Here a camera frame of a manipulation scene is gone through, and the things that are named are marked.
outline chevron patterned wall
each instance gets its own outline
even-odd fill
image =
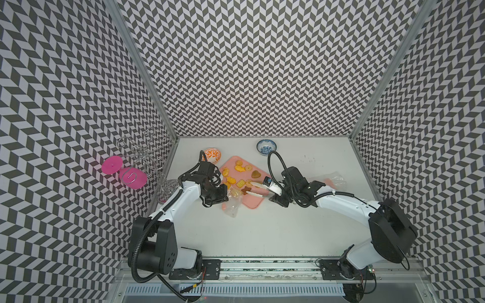
[[[100,163],[162,122],[100,0],[0,1],[0,66],[0,302],[101,302],[154,186]]]
[[[485,5],[439,1],[357,138],[444,302],[485,302]]]
[[[178,135],[347,135],[421,2],[119,7]]]

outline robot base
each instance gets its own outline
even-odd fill
[[[347,280],[358,280],[360,281],[362,273],[362,278],[364,280],[373,280],[372,274],[367,270],[355,270],[352,273],[352,277],[344,277],[342,274],[342,269],[339,266],[340,259],[320,259],[317,261],[318,267],[320,267],[320,273],[322,274],[322,279],[324,280],[340,280],[340,279],[347,279]]]
[[[176,269],[170,271],[168,278],[170,280],[200,280],[202,273],[205,271],[204,280],[219,280],[221,260],[219,259],[202,259],[202,252],[197,251],[197,259],[194,267],[190,269]]]

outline clear plastic bag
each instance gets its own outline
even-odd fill
[[[227,197],[229,200],[222,203],[222,211],[229,217],[235,218],[239,205],[243,202],[243,192],[231,187],[227,190]]]
[[[326,175],[320,175],[313,178],[308,178],[307,181],[320,181],[338,191],[345,191],[347,189],[347,181],[338,172],[333,172]]]

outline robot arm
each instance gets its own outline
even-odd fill
[[[275,193],[270,198],[271,201],[283,207],[288,207],[290,202],[295,201],[302,207],[331,209],[370,229],[370,239],[352,245],[340,257],[342,276],[353,278],[360,274],[361,269],[384,259],[393,263],[402,262],[404,252],[411,248],[418,232],[396,201],[386,199],[380,203],[363,200],[351,193],[336,191],[319,181],[308,183],[296,167],[286,168],[283,161],[282,164],[285,170],[281,173],[281,183],[276,184],[273,175],[271,179],[266,177],[263,182],[268,190]]]
[[[174,222],[182,217],[198,198],[202,199],[206,207],[227,201],[227,186],[219,186],[220,176],[217,167],[201,159],[193,169],[181,175],[178,182],[180,186],[163,206],[148,218],[138,217],[133,222],[128,265],[135,271],[142,269],[168,274],[174,269],[184,269],[183,273],[189,277],[197,277],[201,272],[202,253],[177,247]],[[155,234],[156,242],[147,239]]]
[[[361,269],[383,259],[394,263],[402,262],[404,252],[410,249],[417,237],[417,229],[396,201],[387,199],[380,203],[362,200],[351,193],[335,191],[319,181],[308,183],[295,167],[284,166],[284,169],[283,182],[277,183],[273,181],[269,167],[272,178],[266,177],[263,185],[275,193],[270,201],[284,207],[295,201],[302,207],[328,208],[361,222],[370,229],[370,239],[352,245],[340,257],[338,264],[342,276],[352,279],[360,275]],[[219,178],[218,182],[213,181],[214,174]],[[220,176],[216,166],[200,159],[178,181],[180,187],[162,207],[148,218],[136,218],[133,223],[128,264],[137,282],[143,283],[150,279],[150,276],[139,277],[137,269],[154,274],[168,274],[172,269],[183,269],[184,274],[192,278],[201,273],[202,253],[177,247],[174,221],[183,216],[199,197],[206,207],[227,201],[227,187],[224,184],[219,186]],[[156,242],[147,240],[155,233]]]

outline metal vent grille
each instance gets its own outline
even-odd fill
[[[161,286],[160,284],[155,284],[155,283],[150,283],[145,285],[141,285],[138,283],[130,283],[126,288],[125,295],[130,295],[130,296],[150,296],[150,295],[153,296],[155,294],[160,295],[160,286]]]
[[[191,284],[180,284],[184,289]],[[296,283],[231,283],[229,285],[206,284],[197,286],[185,295],[200,295],[201,291],[208,296],[238,296],[238,297],[288,297],[288,296],[344,296],[342,284],[296,284]]]

